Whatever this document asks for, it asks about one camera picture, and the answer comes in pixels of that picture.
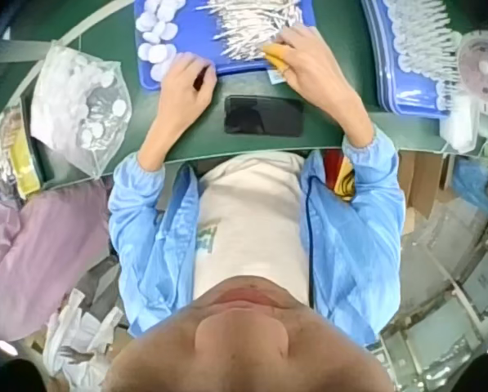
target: light blue smock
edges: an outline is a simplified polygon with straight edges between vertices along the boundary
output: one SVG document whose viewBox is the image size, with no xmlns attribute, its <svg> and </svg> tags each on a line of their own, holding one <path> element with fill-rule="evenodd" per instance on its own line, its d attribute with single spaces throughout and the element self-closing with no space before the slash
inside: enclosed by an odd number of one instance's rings
<svg viewBox="0 0 488 392">
<path fill-rule="evenodd" d="M 321 154 L 313 152 L 300 176 L 300 233 L 309 255 L 312 232 L 316 311 L 357 344 L 368 345 L 400 305 L 405 198 L 398 185 L 394 145 L 380 130 L 364 149 L 345 140 L 343 152 L 355 168 L 355 197 L 344 203 L 326 187 Z M 157 212 L 164 176 L 164 168 L 143 171 L 135 154 L 114 172 L 110 236 L 119 253 L 120 293 L 134 336 L 187 306 L 193 297 L 201 191 L 193 169 L 185 165 L 167 211 Z"/>
</svg>

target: white undershirt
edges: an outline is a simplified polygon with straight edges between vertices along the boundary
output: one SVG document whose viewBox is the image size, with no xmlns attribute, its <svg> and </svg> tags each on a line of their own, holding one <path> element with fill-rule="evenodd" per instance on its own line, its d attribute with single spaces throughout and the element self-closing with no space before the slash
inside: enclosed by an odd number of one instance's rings
<svg viewBox="0 0 488 392">
<path fill-rule="evenodd" d="M 309 303 L 299 227 L 302 165 L 295 154 L 245 154 L 200 180 L 195 299 L 227 278 L 252 275 Z"/>
</svg>

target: worker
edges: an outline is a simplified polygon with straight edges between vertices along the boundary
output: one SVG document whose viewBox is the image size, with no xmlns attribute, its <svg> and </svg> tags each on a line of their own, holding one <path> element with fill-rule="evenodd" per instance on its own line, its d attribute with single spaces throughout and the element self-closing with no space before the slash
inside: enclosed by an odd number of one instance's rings
<svg viewBox="0 0 488 392">
<path fill-rule="evenodd" d="M 400 304 L 398 157 L 315 28 L 284 28 L 278 41 L 264 47 L 268 58 L 344 130 L 356 194 L 345 203 L 325 186 L 319 152 L 305 161 L 264 152 L 200 179 L 184 166 L 157 212 L 166 155 L 217 83 L 208 60 L 178 55 L 146 140 L 114 174 L 110 235 L 138 338 L 112 363 L 105 390 L 393 390 L 362 346 Z"/>
</svg>

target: green workbench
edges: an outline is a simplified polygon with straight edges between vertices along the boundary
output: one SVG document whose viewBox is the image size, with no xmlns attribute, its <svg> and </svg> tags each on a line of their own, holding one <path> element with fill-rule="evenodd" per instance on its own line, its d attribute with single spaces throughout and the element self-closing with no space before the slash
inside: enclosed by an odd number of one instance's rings
<svg viewBox="0 0 488 392">
<path fill-rule="evenodd" d="M 33 0 L 31 3 L 46 3 Z M 37 7 L 29 7 L 11 28 L 13 39 L 47 41 L 60 38 L 65 31 L 76 25 L 107 1 L 73 0 L 58 8 L 49 8 L 40 26 L 31 28 L 26 18 L 34 17 Z M 465 32 L 468 22 L 457 13 L 453 2 L 448 2 L 454 26 Z M 438 121 L 424 118 L 397 116 L 383 112 L 378 106 L 373 49 L 363 9 L 357 0 L 314 0 L 318 28 L 332 47 L 343 72 L 352 86 L 360 93 L 371 118 L 395 142 L 399 149 L 439 152 L 445 142 L 438 135 Z M 80 47 L 86 53 L 104 60 L 122 63 L 123 76 L 132 99 L 132 119 L 122 147 L 106 169 L 111 173 L 116 165 L 130 153 L 137 151 L 156 115 L 159 94 L 144 91 L 138 81 L 137 55 L 134 41 L 132 6 L 115 12 L 85 31 L 70 46 Z M 10 65 L 9 76 L 0 87 L 0 105 L 4 105 L 20 82 L 20 76 L 33 66 L 32 63 Z M 230 95 L 258 95 L 297 97 L 287 85 L 273 86 L 266 72 L 242 73 L 219 79 L 213 104 L 202 118 L 180 139 L 168 155 L 169 162 L 210 158 L 245 151 L 264 149 L 328 149 L 342 143 L 342 131 L 319 110 L 306 105 L 302 137 L 284 138 L 270 136 L 230 136 L 223 131 L 224 100 Z M 38 161 L 45 176 L 45 188 L 67 185 L 87 177 L 65 159 L 41 143 L 37 143 Z"/>
</svg>

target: blue tray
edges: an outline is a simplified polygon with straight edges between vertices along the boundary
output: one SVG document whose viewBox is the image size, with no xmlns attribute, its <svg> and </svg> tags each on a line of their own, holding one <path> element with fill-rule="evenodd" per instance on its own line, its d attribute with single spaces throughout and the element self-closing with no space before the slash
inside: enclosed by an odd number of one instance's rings
<svg viewBox="0 0 488 392">
<path fill-rule="evenodd" d="M 135 19 L 144 11 L 145 0 L 135 0 Z M 178 52 L 190 51 L 198 56 L 210 59 L 217 67 L 218 75 L 237 74 L 239 72 L 254 71 L 270 68 L 265 60 L 241 61 L 231 60 L 225 56 L 220 56 L 224 51 L 224 41 L 214 41 L 213 37 L 219 33 L 217 27 L 217 15 L 209 14 L 209 10 L 196 11 L 196 7 L 204 6 L 206 0 L 188 0 L 186 5 L 177 12 L 173 23 L 178 25 L 178 34 L 170 42 L 177 47 Z M 312 7 L 312 0 L 302 0 L 303 22 L 308 26 L 315 26 L 315 12 Z M 136 30 L 135 39 L 137 47 L 144 40 L 141 33 Z M 140 84 L 147 91 L 157 91 L 160 83 L 154 81 L 150 76 L 152 64 L 148 61 L 138 59 L 138 76 Z"/>
<path fill-rule="evenodd" d="M 383 0 L 362 0 L 375 54 L 378 101 L 387 111 L 425 118 L 445 118 L 437 108 L 436 83 L 417 73 L 403 72 L 394 49 L 395 35 Z"/>
</svg>

